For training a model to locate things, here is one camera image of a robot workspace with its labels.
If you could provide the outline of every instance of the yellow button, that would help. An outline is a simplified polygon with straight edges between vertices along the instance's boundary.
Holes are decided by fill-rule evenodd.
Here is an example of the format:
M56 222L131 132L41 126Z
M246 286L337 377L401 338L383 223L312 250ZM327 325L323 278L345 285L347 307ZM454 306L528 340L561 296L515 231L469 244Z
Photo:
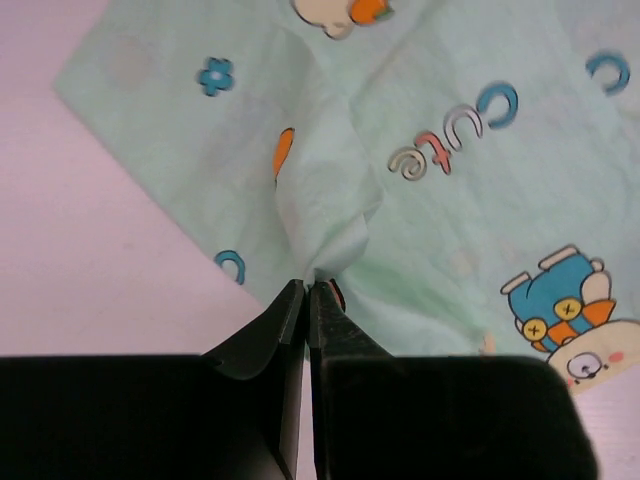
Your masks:
M547 324L541 318L530 318L522 327L522 335L530 342L542 340L547 334Z
M553 306L553 311L556 312L560 320L568 322L580 315L582 302L573 297L563 298Z

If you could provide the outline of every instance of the cloth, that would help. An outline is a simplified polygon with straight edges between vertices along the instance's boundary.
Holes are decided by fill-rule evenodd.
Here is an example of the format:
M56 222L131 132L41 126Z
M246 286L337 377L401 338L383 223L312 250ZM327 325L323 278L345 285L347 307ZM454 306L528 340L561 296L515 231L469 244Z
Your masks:
M57 88L263 303L335 278L394 354L579 392L640 360L635 57L584 2L114 0Z

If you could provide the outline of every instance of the pink surface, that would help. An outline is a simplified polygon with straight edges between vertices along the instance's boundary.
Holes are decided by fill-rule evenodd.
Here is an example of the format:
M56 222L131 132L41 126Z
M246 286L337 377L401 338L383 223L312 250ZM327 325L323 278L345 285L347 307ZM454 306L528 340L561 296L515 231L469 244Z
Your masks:
M0 355L203 352L260 311L51 90L105 5L0 0ZM300 480L315 478L309 390ZM577 404L602 478L637 480L640 368Z

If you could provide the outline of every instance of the blue arch print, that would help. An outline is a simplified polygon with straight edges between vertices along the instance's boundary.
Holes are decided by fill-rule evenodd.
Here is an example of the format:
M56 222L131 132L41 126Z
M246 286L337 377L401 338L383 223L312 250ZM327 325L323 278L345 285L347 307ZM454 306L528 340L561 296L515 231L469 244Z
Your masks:
M213 261L220 268L222 268L222 264L224 262L228 261L228 262L235 263L236 267L238 268L238 274L236 275L236 283L238 285L242 285L244 283L244 274L246 270L244 260L242 260L242 257L240 257L240 255L238 255L235 250L223 250L222 252L216 255Z
M516 113L518 113L518 94L516 89L513 88L513 85L504 82L492 83L480 92L478 100L476 101L476 110L478 113L487 113L489 105L495 97L506 98L509 108L501 118L496 118L487 122L489 128L492 130L508 127L511 125L511 122L515 120Z
M593 77L604 65L611 65L618 70L618 80L610 85L605 85L603 87L604 92L609 96L620 93L629 84L629 79L631 78L629 63L619 53L598 52L587 60L585 67L589 75Z

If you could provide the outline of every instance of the blue flower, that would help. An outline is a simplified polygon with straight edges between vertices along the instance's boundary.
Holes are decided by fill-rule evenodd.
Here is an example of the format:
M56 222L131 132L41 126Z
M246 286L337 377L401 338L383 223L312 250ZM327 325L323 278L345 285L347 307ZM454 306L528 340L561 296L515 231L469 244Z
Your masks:
M206 68L200 70L198 74L198 83L202 85L202 90L208 97L215 97L218 90L231 90L233 87L233 63L225 58L207 59Z

